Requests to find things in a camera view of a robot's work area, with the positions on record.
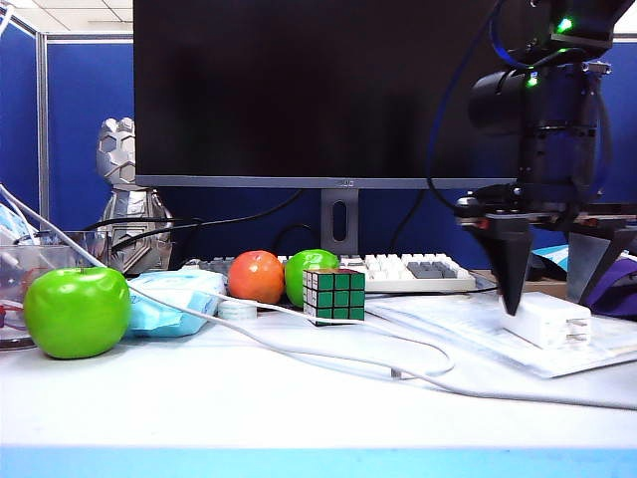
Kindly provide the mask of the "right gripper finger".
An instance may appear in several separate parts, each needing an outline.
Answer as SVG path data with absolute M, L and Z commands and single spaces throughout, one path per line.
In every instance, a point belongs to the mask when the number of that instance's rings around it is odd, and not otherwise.
M 521 301 L 531 251 L 529 223 L 519 217 L 487 217 L 478 238 L 498 281 L 505 310 L 514 316 Z
M 574 228 L 568 237 L 566 297 L 583 304 L 636 238 L 635 228 Z

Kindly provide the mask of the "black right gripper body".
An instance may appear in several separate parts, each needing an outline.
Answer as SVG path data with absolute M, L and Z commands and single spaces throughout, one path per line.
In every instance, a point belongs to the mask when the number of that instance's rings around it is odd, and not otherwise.
M 459 224 L 502 234 L 530 226 L 566 231 L 636 221 L 636 205 L 599 200 L 612 161 L 607 125 L 543 126 L 520 143 L 517 178 L 458 200 Z

